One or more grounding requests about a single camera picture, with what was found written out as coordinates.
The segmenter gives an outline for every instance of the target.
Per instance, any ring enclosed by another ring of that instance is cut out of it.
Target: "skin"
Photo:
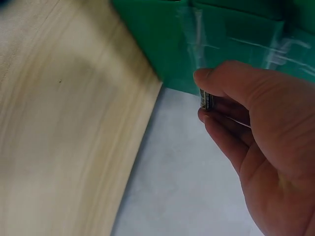
[[[194,79],[216,96],[214,110],[198,116],[238,173],[260,230],[315,236],[315,86],[237,61]]]

